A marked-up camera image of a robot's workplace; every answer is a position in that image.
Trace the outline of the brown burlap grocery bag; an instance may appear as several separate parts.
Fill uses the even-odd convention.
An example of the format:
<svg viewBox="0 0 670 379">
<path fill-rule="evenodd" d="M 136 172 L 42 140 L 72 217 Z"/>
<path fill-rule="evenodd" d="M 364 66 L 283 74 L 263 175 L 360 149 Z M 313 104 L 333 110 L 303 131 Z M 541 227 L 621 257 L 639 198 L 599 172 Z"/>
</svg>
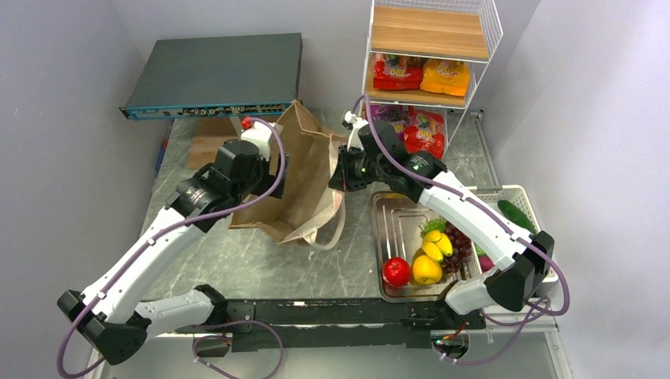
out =
<svg viewBox="0 0 670 379">
<path fill-rule="evenodd" d="M 277 124 L 288 154 L 283 196 L 235 212 L 228 227 L 259 229 L 280 244 L 303 240 L 317 250 L 331 250 L 344 230 L 345 206 L 344 193 L 329 188 L 329 180 L 347 138 L 323 126 L 296 100 Z"/>
</svg>

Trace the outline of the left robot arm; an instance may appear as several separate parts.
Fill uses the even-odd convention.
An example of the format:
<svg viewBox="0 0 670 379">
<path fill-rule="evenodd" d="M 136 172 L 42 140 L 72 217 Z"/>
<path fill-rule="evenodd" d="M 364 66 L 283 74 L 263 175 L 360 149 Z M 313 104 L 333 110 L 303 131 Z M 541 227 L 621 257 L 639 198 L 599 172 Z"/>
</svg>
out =
<svg viewBox="0 0 670 379">
<path fill-rule="evenodd" d="M 68 290 L 58 299 L 71 322 L 66 335 L 78 332 L 102 361 L 115 366 L 165 332 L 190 326 L 209 332 L 221 329 L 228 320 L 228 300 L 208 284 L 153 302 L 142 297 L 171 262 L 219 220 L 266 197 L 278 197 L 288 162 L 280 147 L 272 173 L 268 141 L 224 142 L 213 162 L 176 186 L 145 233 L 112 268 L 83 291 Z"/>
</svg>

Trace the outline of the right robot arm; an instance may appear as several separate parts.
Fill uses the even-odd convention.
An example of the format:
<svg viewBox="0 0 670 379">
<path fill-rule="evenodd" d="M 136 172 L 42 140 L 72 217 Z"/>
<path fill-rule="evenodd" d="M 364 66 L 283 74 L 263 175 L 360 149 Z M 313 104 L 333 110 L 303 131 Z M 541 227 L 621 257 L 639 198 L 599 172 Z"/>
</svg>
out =
<svg viewBox="0 0 670 379">
<path fill-rule="evenodd" d="M 385 183 L 452 223 L 495 266 L 442 291 L 435 307 L 439 324 L 453 328 L 467 313 L 486 306 L 519 311 L 527 305 L 551 267 L 552 236 L 534 234 L 500 216 L 429 152 L 407 152 L 391 125 L 373 126 L 359 117 L 344 125 L 349 139 L 338 149 L 331 188 L 353 192 Z"/>
</svg>

